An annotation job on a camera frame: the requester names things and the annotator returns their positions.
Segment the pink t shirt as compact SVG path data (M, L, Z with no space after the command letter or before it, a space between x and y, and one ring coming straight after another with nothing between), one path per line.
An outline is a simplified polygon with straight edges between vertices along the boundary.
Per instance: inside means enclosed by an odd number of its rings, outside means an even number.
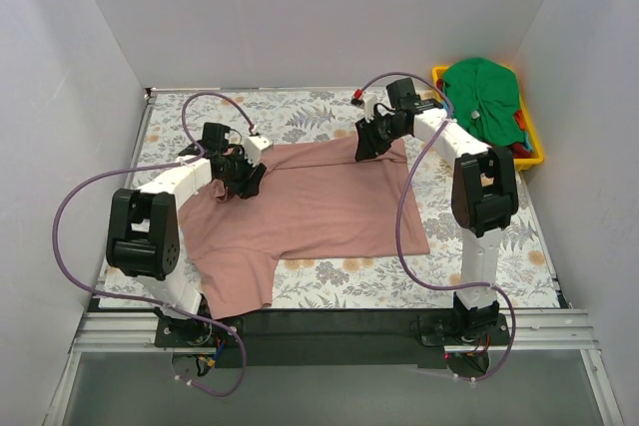
M282 259L382 257L430 247L408 175L404 142L354 159L353 136L277 145L257 196L242 200L213 181L186 201L179 222L211 316L242 315L273 303Z

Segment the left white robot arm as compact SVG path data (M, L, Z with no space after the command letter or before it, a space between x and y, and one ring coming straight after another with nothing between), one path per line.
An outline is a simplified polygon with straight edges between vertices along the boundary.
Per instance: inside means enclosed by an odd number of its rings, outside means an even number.
M203 295L179 267L178 211L213 181L243 200L256 196L267 170L263 153L274 146L258 133L233 144L231 131L206 123L201 139L180 151L176 167L136 190L117 190L111 202L108 264L141 283L155 301L154 312L165 331L193 346L212 344L214 327L200 313Z

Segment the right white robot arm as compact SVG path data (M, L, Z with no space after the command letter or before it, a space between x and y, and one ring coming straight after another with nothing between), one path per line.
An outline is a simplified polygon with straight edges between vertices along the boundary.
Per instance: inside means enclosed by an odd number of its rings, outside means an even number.
M352 94L351 104L363 110L355 124L355 158L376 159L411 136L451 166L450 206L462 231L461 271L459 285L450 288L450 318L437 334L470 344L497 327L499 302L505 297L496 276L500 244L519 207L514 160L508 149L492 148L460 127L443 92L434 99L421 98L415 80L399 74L388 84L388 106L365 89Z

